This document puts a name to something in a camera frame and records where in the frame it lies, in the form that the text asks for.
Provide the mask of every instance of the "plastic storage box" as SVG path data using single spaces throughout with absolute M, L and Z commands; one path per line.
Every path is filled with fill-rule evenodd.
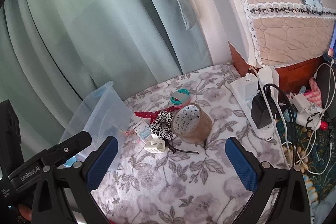
M 89 132 L 92 137 L 91 145 L 76 155 L 77 160 L 84 161 L 108 136 L 115 137 L 118 140 L 118 153 L 109 168 L 114 171 L 118 167 L 118 159 L 126 140 L 126 136 L 119 132 L 119 129 L 123 131 L 128 129 L 132 112 L 112 86 L 112 81 L 107 82 L 83 100 L 59 142 L 71 138 L 82 130 Z

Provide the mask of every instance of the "floral tablecloth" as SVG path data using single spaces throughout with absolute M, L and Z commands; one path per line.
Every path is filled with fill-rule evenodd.
M 197 150 L 200 155 L 170 151 L 159 154 L 143 150 L 143 143 L 126 140 L 118 169 L 108 172 L 92 195 L 108 219 L 116 224 L 231 223 L 251 196 L 245 190 L 224 146 L 236 136 L 260 161 L 285 168 L 279 140 L 261 140 L 228 89 L 239 78 L 230 63 L 175 77 L 139 92 L 125 103 L 132 111 L 156 111 L 167 107 L 177 89 L 188 89 L 195 102 L 213 121 L 204 150 L 180 138 L 173 145 Z M 272 195 L 260 223 L 269 213 Z

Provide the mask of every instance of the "human hand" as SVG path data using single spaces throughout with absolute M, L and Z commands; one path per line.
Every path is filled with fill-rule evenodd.
M 17 206 L 20 214 L 22 215 L 22 217 L 28 221 L 32 220 L 32 211 L 31 209 L 29 209 L 27 206 L 19 204 Z

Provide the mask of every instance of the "packing tape roll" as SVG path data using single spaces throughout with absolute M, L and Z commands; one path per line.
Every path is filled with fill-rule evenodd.
M 203 143 L 211 132 L 212 121 L 199 105 L 189 104 L 175 114 L 171 129 L 188 143 Z

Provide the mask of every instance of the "pink fabric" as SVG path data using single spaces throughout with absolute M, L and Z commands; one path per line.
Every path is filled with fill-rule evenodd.
M 309 79 L 309 85 L 311 90 L 304 93 L 305 97 L 308 101 L 322 107 L 321 91 L 313 77 Z

